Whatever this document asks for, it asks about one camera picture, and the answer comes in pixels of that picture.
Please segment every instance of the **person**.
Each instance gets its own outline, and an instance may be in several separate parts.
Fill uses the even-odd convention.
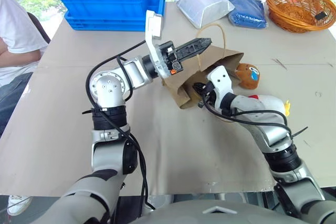
[[[0,0],[0,138],[47,45],[22,6]],[[8,214],[19,215],[31,200],[10,195]]]

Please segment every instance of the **brown paper bag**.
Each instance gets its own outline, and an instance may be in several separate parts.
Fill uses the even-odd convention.
[[[233,86],[238,85],[240,80],[235,72],[243,55],[242,52],[209,46],[202,54],[183,61],[183,71],[162,82],[168,88],[177,106],[181,109],[190,108],[200,100],[192,87],[193,84],[207,83],[206,76],[220,65],[226,68]]]

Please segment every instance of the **white t-shirt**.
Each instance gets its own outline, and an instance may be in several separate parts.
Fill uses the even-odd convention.
[[[25,9],[15,0],[0,0],[0,38],[14,54],[40,50],[41,55],[48,44],[43,39]],[[0,68],[0,87],[15,77],[33,72],[38,61],[24,66]]]

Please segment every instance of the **table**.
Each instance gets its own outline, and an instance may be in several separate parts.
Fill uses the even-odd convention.
[[[178,46],[196,35],[175,3],[167,3],[164,22],[161,42]],[[261,72],[257,90],[235,87],[235,93],[289,99],[292,131],[309,126],[295,139],[300,157],[320,186],[335,186],[336,42],[330,32],[292,34],[272,22],[254,30],[234,27],[227,18],[218,23],[227,48],[244,52],[242,62]],[[205,30],[206,36],[222,45],[218,28]],[[86,75],[97,62],[143,39],[144,33],[74,31],[61,23],[0,140],[1,194],[60,196],[91,173],[92,120],[81,115],[90,108]],[[145,54],[143,45],[126,58]],[[151,194],[272,190],[268,165],[243,127],[205,109],[180,110],[159,79],[135,90],[127,113],[146,158]],[[125,183],[121,195],[139,195],[140,169]]]

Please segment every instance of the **orange basket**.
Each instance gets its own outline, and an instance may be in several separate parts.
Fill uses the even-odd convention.
[[[293,33],[319,31],[336,21],[336,6],[330,0],[266,0],[270,19]]]

